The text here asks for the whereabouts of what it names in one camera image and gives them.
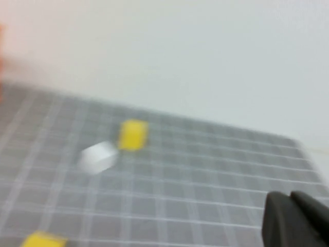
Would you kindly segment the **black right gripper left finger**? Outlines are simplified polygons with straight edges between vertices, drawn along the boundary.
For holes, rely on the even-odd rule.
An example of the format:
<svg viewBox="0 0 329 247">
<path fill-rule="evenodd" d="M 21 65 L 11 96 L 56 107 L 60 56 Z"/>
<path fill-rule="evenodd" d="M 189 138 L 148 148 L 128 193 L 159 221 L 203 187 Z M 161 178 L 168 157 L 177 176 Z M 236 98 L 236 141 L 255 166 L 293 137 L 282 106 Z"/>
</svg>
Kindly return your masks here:
<svg viewBox="0 0 329 247">
<path fill-rule="evenodd" d="M 278 191 L 266 196 L 262 239 L 264 246 L 324 246 L 290 195 Z"/>
</svg>

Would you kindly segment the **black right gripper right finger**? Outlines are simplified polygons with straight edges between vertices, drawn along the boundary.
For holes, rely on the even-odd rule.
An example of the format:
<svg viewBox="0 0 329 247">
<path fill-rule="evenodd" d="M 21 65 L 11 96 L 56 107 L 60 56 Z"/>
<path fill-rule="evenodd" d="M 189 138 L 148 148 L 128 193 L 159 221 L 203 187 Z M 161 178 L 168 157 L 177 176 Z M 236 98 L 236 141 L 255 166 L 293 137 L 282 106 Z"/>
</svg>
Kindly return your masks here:
<svg viewBox="0 0 329 247">
<path fill-rule="evenodd" d="M 301 209 L 319 238 L 328 246 L 328 206 L 301 191 L 292 191 L 290 197 Z"/>
</svg>

